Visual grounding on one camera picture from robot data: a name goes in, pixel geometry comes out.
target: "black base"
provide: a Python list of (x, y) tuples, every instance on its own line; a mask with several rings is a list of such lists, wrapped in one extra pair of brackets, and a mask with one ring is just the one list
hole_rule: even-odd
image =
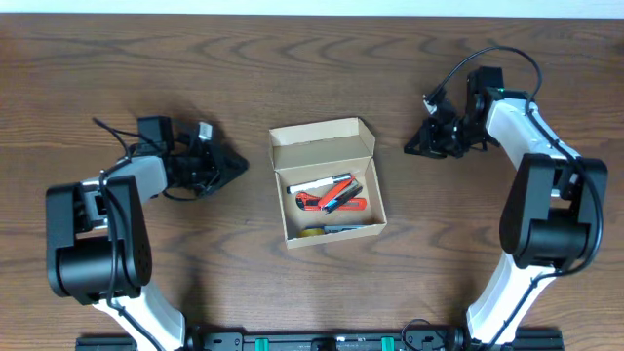
[[(410, 351), (397, 332), (251, 334), (239, 332), (202, 335), (203, 351)], [(477, 351), (479, 342), (464, 342), (459, 328), (422, 327), (406, 332), (406, 342), (418, 351)], [(557, 330), (518, 330), (511, 344), (491, 351), (565, 351)], [(131, 338), (81, 337), (76, 351), (137, 351)]]

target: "green connector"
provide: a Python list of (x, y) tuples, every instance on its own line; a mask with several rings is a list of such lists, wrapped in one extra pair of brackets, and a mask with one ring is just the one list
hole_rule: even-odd
[(269, 351), (269, 339), (256, 339), (255, 351)]
[(381, 351), (394, 351), (394, 337), (381, 338)]

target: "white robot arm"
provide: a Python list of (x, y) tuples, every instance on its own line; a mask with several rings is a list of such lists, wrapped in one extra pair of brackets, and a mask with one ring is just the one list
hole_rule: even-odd
[[(183, 187), (208, 196), (240, 175), (247, 161), (213, 140), (213, 128), (200, 122), (174, 139), (168, 117), (138, 119), (138, 133), (114, 130), (126, 155), (100, 176), (51, 187), (46, 194), (48, 278), (59, 296), (72, 296), (110, 315), (135, 340), (138, 351), (173, 351), (193, 345), (184, 316), (150, 281), (152, 260), (142, 205)], [(120, 134), (139, 137), (128, 147)], [(187, 145), (173, 153), (174, 141)], [(77, 234), (107, 229), (107, 236)]]
[[(560, 141), (538, 112), (536, 92), (506, 90), (502, 69), (480, 67), (469, 74), (463, 117), (444, 99), (447, 79), (424, 97), (431, 117), (405, 152), (458, 158), (475, 144), (486, 151), (491, 143), (502, 146), (518, 170), (500, 220), (498, 267), (466, 312), (471, 339), (489, 349), (514, 340), (520, 321), (548, 284), (591, 263), (602, 237), (606, 166), (581, 158)], [(551, 198), (567, 200), (569, 207), (551, 208)], [(571, 268), (579, 258), (585, 261)]]

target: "black mount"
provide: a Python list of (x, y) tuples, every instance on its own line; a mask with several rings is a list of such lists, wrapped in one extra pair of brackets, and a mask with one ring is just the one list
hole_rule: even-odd
[(499, 67), (479, 67), (468, 74), (463, 117), (457, 114), (445, 95), (445, 89), (441, 88), (425, 98), (425, 103), (435, 108), (435, 112), (422, 122), (418, 132), (405, 145), (405, 153), (433, 159), (460, 158), (470, 149), (487, 151), (488, 143), (499, 146), (486, 130), (491, 103), (503, 98), (527, 98), (525, 92), (505, 90), (503, 71)]
[[(168, 188), (181, 187), (192, 190), (197, 198), (203, 198), (241, 175), (249, 167), (243, 157), (218, 139), (212, 126), (200, 123), (196, 128), (181, 126), (174, 138), (172, 119), (163, 116), (144, 117), (138, 120), (138, 132), (149, 140), (141, 139), (136, 155), (158, 155), (167, 170)], [(186, 150), (173, 153), (175, 143)]]
[[(198, 351), (400, 351), (408, 343), (421, 351), (478, 351), (483, 345), (465, 337), (465, 330), (424, 326), (406, 331), (405, 342), (395, 331), (308, 334), (205, 333)], [(131, 338), (82, 337), (76, 351), (137, 351)], [(560, 331), (519, 329), (512, 343), (495, 345), (491, 351), (565, 351)]]

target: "red object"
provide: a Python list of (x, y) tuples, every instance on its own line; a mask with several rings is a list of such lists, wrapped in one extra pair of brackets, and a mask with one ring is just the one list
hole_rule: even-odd
[[(295, 200), (296, 200), (296, 204), (299, 206), (299, 208), (304, 210), (304, 211), (320, 211), (321, 210), (321, 206), (320, 206), (321, 198), (318, 197), (318, 196), (310, 195), (310, 194), (305, 193), (305, 192), (300, 192), (300, 193), (296, 194)], [(340, 206), (339, 208), (337, 208), (336, 210), (337, 211), (362, 211), (366, 207), (367, 207), (367, 199), (364, 199), (364, 198), (353, 198), (353, 199), (349, 200), (346, 204), (344, 204), (344, 205)]]
[(340, 183), (338, 183), (335, 187), (333, 187), (327, 194), (325, 194), (321, 200), (319, 200), (319, 206), (321, 208), (323, 208), (329, 201), (331, 201), (333, 198), (335, 198), (336, 196), (338, 196), (338, 194), (340, 193), (340, 191), (344, 190), (344, 188), (346, 188), (347, 186), (349, 186), (349, 184), (351, 184), (353, 182), (353, 179), (355, 179), (354, 175), (351, 175), (351, 179), (349, 180), (344, 180), (341, 181)]

